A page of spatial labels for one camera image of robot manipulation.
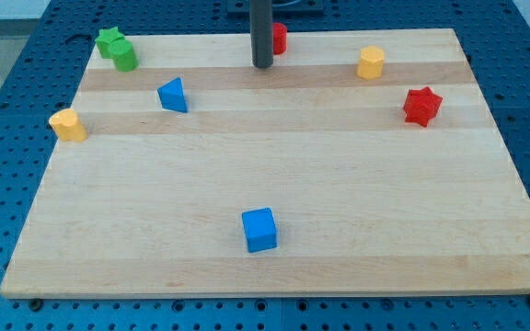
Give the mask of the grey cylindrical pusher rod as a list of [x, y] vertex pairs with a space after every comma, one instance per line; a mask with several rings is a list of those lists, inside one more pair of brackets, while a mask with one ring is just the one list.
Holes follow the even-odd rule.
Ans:
[[252, 63], [259, 69], [273, 64], [273, 22], [271, 0], [249, 1]]

